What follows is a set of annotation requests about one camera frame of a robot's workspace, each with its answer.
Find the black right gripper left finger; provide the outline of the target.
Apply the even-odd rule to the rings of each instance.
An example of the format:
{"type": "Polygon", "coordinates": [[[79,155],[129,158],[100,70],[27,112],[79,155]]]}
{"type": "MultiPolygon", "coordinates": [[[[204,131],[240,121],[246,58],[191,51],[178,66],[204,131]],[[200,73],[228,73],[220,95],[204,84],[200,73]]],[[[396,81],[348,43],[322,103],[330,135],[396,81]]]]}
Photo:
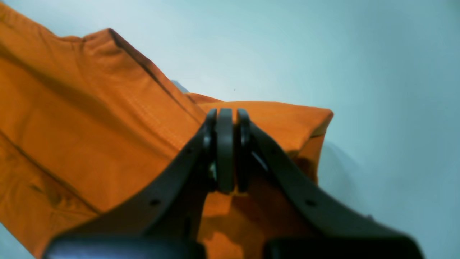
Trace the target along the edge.
{"type": "Polygon", "coordinates": [[[54,238],[44,259],[205,259],[197,242],[208,193],[234,190],[232,110],[212,109],[145,189],[54,238]]]}

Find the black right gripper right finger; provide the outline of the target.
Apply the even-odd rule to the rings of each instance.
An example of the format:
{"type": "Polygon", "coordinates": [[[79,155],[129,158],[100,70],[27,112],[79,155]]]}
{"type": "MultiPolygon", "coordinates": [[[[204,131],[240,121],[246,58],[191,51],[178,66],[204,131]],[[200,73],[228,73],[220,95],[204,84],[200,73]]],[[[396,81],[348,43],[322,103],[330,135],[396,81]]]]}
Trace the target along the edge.
{"type": "Polygon", "coordinates": [[[237,110],[238,190],[247,193],[274,231],[265,259],[422,259],[416,242],[348,208],[312,182],[281,147],[237,110]]]}

